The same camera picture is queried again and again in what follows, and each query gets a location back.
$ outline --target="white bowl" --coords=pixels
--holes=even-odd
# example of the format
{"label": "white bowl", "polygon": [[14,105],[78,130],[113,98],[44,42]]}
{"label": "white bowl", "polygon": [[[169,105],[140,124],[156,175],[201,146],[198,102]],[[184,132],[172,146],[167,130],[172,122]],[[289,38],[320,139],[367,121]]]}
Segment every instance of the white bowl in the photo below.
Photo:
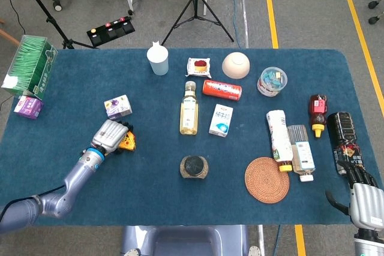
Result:
{"label": "white bowl", "polygon": [[225,57],[222,69],[229,78],[241,79],[250,72],[250,60],[241,52],[233,52]]}

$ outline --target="floor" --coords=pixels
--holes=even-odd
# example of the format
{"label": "floor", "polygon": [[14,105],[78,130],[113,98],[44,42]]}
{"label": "floor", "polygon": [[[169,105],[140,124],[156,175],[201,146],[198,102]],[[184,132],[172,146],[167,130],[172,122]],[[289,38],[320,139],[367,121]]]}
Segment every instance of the floor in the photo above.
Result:
{"label": "floor", "polygon": [[[57,19],[68,37],[89,44],[86,31],[108,21],[127,15],[125,0],[61,0],[63,10],[55,12],[51,0],[42,0]],[[149,47],[152,41],[162,40],[187,0],[134,0],[136,10],[133,25],[136,32],[102,46],[106,48]],[[250,47],[272,47],[266,0],[245,0]],[[384,89],[384,51],[382,35],[384,22],[368,24],[368,18],[379,9],[367,8],[371,0],[353,0],[371,60],[381,90]],[[13,0],[27,34],[44,35],[56,47],[61,38],[54,27],[46,23],[45,15],[34,0]],[[232,0],[209,0],[212,9],[232,35]],[[1,27],[16,38],[22,30],[8,0],[0,0]],[[244,24],[241,0],[236,0],[238,37],[244,45]],[[280,48],[308,47],[338,49],[346,56],[363,111],[370,140],[381,173],[384,172],[384,121],[361,43],[356,33],[347,0],[273,0],[277,37]],[[193,21],[181,26],[167,41],[169,47],[236,47],[225,33],[208,22]],[[4,77],[16,47],[0,38],[0,78]],[[0,101],[9,97],[0,90]],[[11,101],[0,110],[2,135]],[[277,226],[265,226],[266,254],[272,255]],[[305,225],[304,238],[307,255],[353,255],[351,225]],[[118,255],[121,227],[34,227],[0,237],[0,256],[7,255]],[[256,228],[250,227],[250,242],[257,243]],[[277,255],[297,255],[295,232],[292,226],[283,227]]]}

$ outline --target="yellow floor stripe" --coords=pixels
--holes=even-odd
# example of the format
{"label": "yellow floor stripe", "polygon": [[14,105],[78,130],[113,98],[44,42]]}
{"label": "yellow floor stripe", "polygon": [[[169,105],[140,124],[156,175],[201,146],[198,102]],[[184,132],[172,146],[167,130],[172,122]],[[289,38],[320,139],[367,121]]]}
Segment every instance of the yellow floor stripe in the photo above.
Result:
{"label": "yellow floor stripe", "polygon": [[384,117],[384,97],[383,97],[383,92],[382,92],[382,90],[380,88],[379,81],[377,79],[376,72],[374,70],[374,66],[373,66],[373,63],[372,63],[370,51],[368,50],[367,43],[365,42],[364,34],[362,33],[360,21],[359,21],[358,14],[356,12],[355,6],[353,4],[353,0],[347,0],[347,2],[348,2],[348,5],[349,5],[350,13],[351,13],[352,18],[353,18],[353,22],[355,23],[356,31],[357,31],[358,36],[359,36],[361,48],[362,48],[362,51],[364,53],[364,57],[365,57],[365,61],[367,63],[368,71],[370,72],[373,88],[374,88],[374,90],[376,92],[376,97],[377,97],[377,100],[379,100],[379,105],[380,105],[380,108],[382,110],[382,115]]}
{"label": "yellow floor stripe", "polygon": [[[274,6],[272,0],[266,0],[266,6],[268,8],[269,26],[271,27],[272,47],[278,48]],[[304,235],[302,233],[302,225],[295,225],[296,244],[298,248],[298,256],[305,256],[305,243]]]}
{"label": "yellow floor stripe", "polygon": [[271,27],[272,47],[278,48],[277,32],[275,25],[275,14],[272,0],[266,0],[266,6],[268,8],[269,26]]}

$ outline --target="black lid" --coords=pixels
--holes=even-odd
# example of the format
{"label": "black lid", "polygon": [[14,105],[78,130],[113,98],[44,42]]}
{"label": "black lid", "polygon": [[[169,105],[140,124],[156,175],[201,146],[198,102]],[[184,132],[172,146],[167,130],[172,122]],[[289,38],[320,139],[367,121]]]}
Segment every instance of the black lid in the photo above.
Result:
{"label": "black lid", "polygon": [[199,156],[188,156],[184,168],[190,176],[198,176],[204,169],[204,161]]}

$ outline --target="soda can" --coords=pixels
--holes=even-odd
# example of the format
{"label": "soda can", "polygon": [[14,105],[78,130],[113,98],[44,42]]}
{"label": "soda can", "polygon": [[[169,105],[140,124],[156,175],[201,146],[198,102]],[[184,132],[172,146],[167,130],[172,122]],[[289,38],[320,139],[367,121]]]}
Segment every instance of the soda can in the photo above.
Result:
{"label": "soda can", "polygon": [[205,80],[203,85],[203,93],[205,95],[216,96],[235,101],[239,101],[241,91],[241,86],[213,80]]}

